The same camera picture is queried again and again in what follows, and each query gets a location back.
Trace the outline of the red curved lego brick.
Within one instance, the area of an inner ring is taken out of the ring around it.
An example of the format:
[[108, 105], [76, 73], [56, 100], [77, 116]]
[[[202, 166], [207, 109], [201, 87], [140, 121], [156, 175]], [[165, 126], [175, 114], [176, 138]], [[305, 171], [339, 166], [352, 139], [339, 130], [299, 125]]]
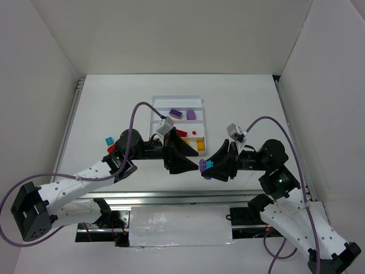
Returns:
[[187, 137], [188, 133], [182, 130], [177, 130], [177, 133], [180, 137]]

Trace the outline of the teal lego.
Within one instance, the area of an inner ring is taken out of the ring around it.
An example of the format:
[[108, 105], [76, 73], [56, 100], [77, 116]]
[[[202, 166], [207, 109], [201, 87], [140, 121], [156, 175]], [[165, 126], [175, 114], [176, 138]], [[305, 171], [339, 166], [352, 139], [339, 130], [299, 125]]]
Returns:
[[205, 162], [205, 168], [208, 169], [208, 168], [211, 168], [214, 166], [214, 163], [211, 161], [211, 160], [208, 160]]

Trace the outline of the yellow lego plate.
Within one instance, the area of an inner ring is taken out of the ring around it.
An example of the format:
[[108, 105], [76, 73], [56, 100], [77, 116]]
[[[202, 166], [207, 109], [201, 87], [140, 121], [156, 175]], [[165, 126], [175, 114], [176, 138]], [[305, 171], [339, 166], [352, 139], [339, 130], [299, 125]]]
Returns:
[[197, 146], [197, 151], [198, 152], [205, 151], [205, 142], [204, 142], [204, 139], [197, 139], [196, 140], [196, 146]]

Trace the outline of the purple sloped lego brick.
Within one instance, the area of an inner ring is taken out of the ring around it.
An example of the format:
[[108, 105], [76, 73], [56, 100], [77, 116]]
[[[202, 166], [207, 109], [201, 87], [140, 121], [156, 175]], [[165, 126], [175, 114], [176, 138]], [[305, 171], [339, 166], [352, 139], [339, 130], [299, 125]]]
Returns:
[[170, 111], [169, 111], [169, 115], [171, 116], [171, 117], [174, 117], [174, 118], [176, 118], [176, 119], [181, 119], [182, 117], [183, 117], [183, 113], [181, 112], [181, 111], [179, 111], [179, 110], [175, 110], [175, 109], [170, 109]]

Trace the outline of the purple flower lego brick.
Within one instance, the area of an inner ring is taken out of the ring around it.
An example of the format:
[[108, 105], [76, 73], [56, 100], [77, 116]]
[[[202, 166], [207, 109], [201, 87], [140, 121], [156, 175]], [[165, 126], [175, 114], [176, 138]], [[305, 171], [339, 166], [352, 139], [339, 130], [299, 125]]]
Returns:
[[187, 120], [195, 120], [196, 119], [196, 113], [192, 109], [188, 109], [186, 111], [186, 119]]

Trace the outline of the red two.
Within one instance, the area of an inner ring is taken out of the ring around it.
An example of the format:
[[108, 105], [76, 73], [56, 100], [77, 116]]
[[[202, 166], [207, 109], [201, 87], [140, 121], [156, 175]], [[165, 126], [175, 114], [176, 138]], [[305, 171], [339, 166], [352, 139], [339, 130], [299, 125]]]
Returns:
[[116, 150], [116, 144], [113, 144], [107, 148], [107, 152], [109, 154], [113, 153]]

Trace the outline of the small teal lego brick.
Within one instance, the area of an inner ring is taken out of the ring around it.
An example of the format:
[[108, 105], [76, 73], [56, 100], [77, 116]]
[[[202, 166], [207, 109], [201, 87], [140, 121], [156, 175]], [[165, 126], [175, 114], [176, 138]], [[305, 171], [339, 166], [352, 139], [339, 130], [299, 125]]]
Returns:
[[105, 139], [107, 146], [111, 146], [114, 144], [114, 140], [112, 137], [108, 137]]

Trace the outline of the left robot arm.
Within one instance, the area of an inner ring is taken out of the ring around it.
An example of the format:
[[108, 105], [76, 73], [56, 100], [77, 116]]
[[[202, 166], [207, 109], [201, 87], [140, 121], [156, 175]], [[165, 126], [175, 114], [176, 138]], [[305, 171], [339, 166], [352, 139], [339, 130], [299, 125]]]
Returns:
[[86, 170], [53, 183], [22, 185], [11, 206], [11, 213], [25, 242], [43, 237], [49, 230], [74, 223], [92, 223], [104, 227], [112, 211], [102, 198], [80, 201], [79, 198], [102, 187], [111, 186], [132, 175], [133, 160], [161, 159], [170, 174], [195, 171], [190, 160], [198, 152], [186, 143], [176, 128], [157, 139], [144, 141], [136, 129], [125, 130], [103, 159]]

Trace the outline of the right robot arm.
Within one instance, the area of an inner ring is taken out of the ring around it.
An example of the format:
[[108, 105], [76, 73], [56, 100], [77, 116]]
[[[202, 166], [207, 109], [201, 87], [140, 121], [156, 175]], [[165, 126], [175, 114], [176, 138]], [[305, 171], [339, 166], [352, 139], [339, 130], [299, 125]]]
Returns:
[[263, 171], [264, 191], [248, 202], [252, 218], [261, 220], [285, 237], [307, 259], [312, 273], [342, 273], [360, 255], [361, 248], [335, 232], [322, 215], [305, 201], [302, 188], [285, 167], [283, 144], [269, 139], [258, 151], [239, 152], [235, 142], [225, 140], [209, 159], [199, 162], [203, 177], [223, 182], [237, 172]]

